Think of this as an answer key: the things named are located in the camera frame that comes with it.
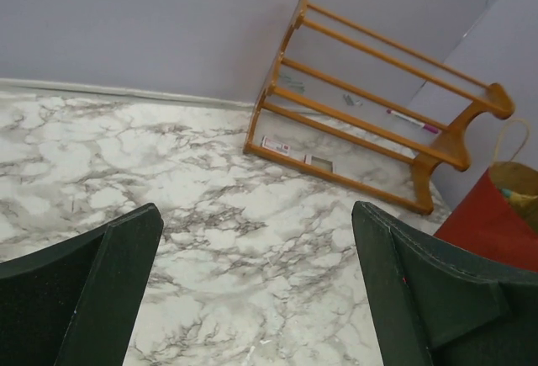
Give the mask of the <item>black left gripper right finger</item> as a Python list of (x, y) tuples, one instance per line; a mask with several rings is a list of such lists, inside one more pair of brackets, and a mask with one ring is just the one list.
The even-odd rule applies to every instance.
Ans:
[(357, 201), (352, 228), (386, 365), (535, 365), (537, 275)]

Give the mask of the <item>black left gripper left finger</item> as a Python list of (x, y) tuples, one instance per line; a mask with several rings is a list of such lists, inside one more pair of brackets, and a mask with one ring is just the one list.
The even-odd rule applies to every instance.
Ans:
[(3, 262), (1, 363), (122, 364), (162, 232), (145, 204)]

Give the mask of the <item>red paper bag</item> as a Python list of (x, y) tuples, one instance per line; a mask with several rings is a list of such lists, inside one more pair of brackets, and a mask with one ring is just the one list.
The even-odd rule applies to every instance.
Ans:
[(515, 160), (493, 160), (435, 237), (480, 257), (537, 270), (537, 171)]

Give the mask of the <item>pink white marker pen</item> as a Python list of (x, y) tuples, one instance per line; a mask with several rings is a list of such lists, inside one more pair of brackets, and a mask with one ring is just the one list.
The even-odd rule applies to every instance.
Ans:
[(426, 131), (428, 131), (428, 132), (430, 132), (432, 134), (436, 135), (436, 134), (440, 133), (440, 130), (437, 127), (435, 127), (433, 125), (426, 124), (425, 122), (422, 122), (422, 121), (420, 121), (418, 119), (412, 118), (412, 117), (410, 117), (410, 116), (408, 116), (406, 114), (399, 113), (399, 112), (394, 111), (392, 109), (387, 109), (386, 112), (388, 114), (396, 116), (396, 117), (398, 117), (400, 119), (403, 119), (403, 120), (405, 120), (405, 121), (407, 121), (407, 122), (409, 122), (409, 123), (411, 123), (413, 125), (416, 125), (416, 126), (420, 127), (421, 129), (426, 130)]

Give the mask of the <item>open small white box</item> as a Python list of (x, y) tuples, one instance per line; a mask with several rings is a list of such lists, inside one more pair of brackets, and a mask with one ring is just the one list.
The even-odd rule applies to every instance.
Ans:
[(332, 161), (311, 154), (304, 156), (304, 163), (326, 172), (333, 172), (335, 170), (335, 165)]

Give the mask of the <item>orange wooden rack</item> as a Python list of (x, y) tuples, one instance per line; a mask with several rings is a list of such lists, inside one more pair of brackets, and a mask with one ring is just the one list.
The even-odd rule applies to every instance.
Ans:
[[(368, 35), (374, 40), (378, 40), (385, 45), (390, 45), (419, 61), (426, 62), (443, 72), (450, 73), (456, 78), (469, 82), (478, 88), (481, 88), (483, 90), (483, 94), (478, 95), (469, 93), (445, 80), (430, 75), (416, 66), (411, 66), (410, 64), (404, 63), (401, 60), (391, 57), (379, 50), (375, 50), (358, 40), (353, 40), (342, 33), (329, 29), (328, 27), (309, 19), (307, 14), (310, 11), (314, 11), (329, 19), (333, 19), (340, 24)], [(452, 122), (450, 122), (450, 124), (444, 125), (437, 120), (414, 112), (413, 110), (407, 109), (402, 105), (393, 103), (385, 98), (379, 97), (373, 93), (369, 93), (364, 89), (353, 86), (348, 82), (344, 82), (310, 66), (294, 61), (286, 57), (285, 52), (294, 33), (302, 27), (308, 27), (330, 37), (331, 39), (338, 40), (345, 45), (364, 52), (370, 56), (374, 56), (377, 59), (410, 73), (426, 82), (433, 83), (446, 91), (465, 98), (469, 100), (470, 103), (452, 120)], [(375, 125), (372, 122), (368, 122), (364, 119), (358, 119), (357, 117), (346, 114), (341, 110), (333, 109), (326, 104), (315, 102), (312, 99), (300, 95), (299, 93), (282, 88), (277, 84), (277, 77), (284, 66), (320, 80), (321, 82), (324, 82), (330, 86), (340, 88), (350, 94), (356, 95), (357, 97), (362, 97), (372, 103), (376, 103), (385, 109), (389, 109), (393, 113), (402, 114), (403, 116), (416, 120), (423, 125), (432, 126), (437, 129), (437, 136), (430, 144), (412, 141), (408, 137), (399, 135), (391, 130), (386, 130), (380, 125)], [(396, 152), (387, 147), (380, 146), (372, 141), (368, 141), (363, 137), (358, 137), (346, 133), (343, 130), (338, 130), (333, 126), (322, 124), (303, 114), (293, 112), (272, 103), (269, 99), (271, 96), (286, 99), (289, 102), (295, 103), (307, 109), (311, 109), (318, 114), (323, 114), (331, 119), (337, 119), (353, 128), (364, 130), (371, 135), (379, 136), (386, 141), (391, 141), (396, 145), (400, 145), (415, 151), (417, 155), (416, 157), (411, 158), (400, 152)], [(319, 130), (325, 134), (334, 136), (335, 138), (348, 141), (353, 145), (362, 147), (369, 151), (374, 151), (382, 156), (389, 157), (398, 162), (402, 162), (409, 167), (414, 198), (406, 199), (399, 197), (396, 194), (368, 186), (363, 182), (355, 181), (334, 172), (321, 169), (313, 164), (307, 163), (305, 160), (295, 159), (290, 156), (289, 151), (274, 151), (257, 144), (255, 142), (255, 133), (262, 111), (269, 111), (285, 119), (290, 119), (293, 122)], [(477, 79), (469, 77), (458, 70), (431, 59), (416, 50), (412, 50), (404, 45), (401, 45), (394, 40), (356, 24), (338, 14), (332, 13), (325, 8), (321, 8), (319, 5), (310, 2), (310, 0), (298, 0), (296, 8), (287, 26), (285, 35), (283, 36), (278, 47), (276, 57), (270, 66), (266, 80), (261, 87), (261, 91), (253, 109), (251, 121), (245, 137), (243, 151), (246, 154), (254, 154), (267, 160), (294, 168), (300, 172), (305, 172), (308, 175), (313, 175), (330, 182), (338, 183), (348, 188), (365, 192), (378, 199), (402, 206), (405, 209), (411, 210), (415, 213), (429, 215), (434, 210), (433, 196), (430, 191), (430, 179), (434, 170), (441, 163), (444, 163), (452, 166), (460, 172), (465, 172), (471, 165), (471, 157), (464, 141), (466, 130), (471, 122), (478, 117), (478, 115), (485, 113), (489, 113), (498, 119), (505, 120), (510, 118), (514, 111), (514, 101), (500, 84), (486, 84), (480, 82)]]

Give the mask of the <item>red white staples box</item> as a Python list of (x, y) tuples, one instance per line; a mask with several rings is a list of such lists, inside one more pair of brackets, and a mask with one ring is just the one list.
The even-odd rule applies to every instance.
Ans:
[(283, 156), (289, 156), (290, 146), (280, 141), (273, 140), (268, 136), (261, 139), (261, 147)]

